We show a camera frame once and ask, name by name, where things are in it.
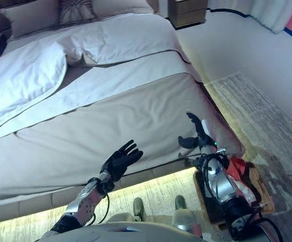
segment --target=white duvet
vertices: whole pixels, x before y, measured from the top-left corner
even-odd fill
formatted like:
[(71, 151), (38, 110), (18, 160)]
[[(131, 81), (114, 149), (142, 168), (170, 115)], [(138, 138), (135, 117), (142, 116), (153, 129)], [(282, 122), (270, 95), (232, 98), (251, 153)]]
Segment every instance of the white duvet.
[[(96, 67), (116, 63), (122, 64)], [(174, 29), (157, 15), (113, 18), (35, 40), (0, 57), (0, 137), (169, 75), (199, 78), (188, 63)], [(56, 92), (67, 64), (94, 67)]]

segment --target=white pillow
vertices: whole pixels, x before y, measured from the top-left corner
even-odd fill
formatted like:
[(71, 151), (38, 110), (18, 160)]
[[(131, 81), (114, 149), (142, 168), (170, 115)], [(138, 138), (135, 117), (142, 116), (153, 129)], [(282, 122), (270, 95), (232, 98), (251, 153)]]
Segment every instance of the white pillow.
[(154, 13), (146, 0), (92, 0), (94, 13), (100, 20), (119, 14)]
[(12, 26), (12, 38), (38, 30), (56, 27), (59, 20), (59, 0), (36, 0), (28, 4), (1, 9)]

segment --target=floor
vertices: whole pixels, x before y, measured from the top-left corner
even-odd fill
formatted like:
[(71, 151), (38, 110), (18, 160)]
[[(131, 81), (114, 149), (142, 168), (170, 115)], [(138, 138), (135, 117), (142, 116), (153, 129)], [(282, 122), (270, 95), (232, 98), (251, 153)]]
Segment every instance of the floor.
[(250, 17), (206, 13), (206, 23), (177, 31), (203, 81), (241, 71), (292, 120), (292, 37)]

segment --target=patterned pillow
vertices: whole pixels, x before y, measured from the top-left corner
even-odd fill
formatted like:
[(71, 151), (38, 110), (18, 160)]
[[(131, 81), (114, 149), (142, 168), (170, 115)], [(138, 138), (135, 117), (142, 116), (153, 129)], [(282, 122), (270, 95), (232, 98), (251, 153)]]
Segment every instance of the patterned pillow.
[(61, 0), (61, 25), (89, 22), (94, 18), (91, 0)]

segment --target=bed sheet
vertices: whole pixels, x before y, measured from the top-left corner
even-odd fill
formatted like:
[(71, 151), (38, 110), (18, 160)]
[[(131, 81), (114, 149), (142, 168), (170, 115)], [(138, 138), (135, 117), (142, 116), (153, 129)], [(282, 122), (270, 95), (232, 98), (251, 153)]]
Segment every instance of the bed sheet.
[(178, 159), (178, 136), (195, 136), (186, 112), (210, 121), (219, 146), (244, 150), (189, 74), (177, 74), (0, 138), (0, 200), (78, 186), (134, 139), (143, 158), (127, 174)]

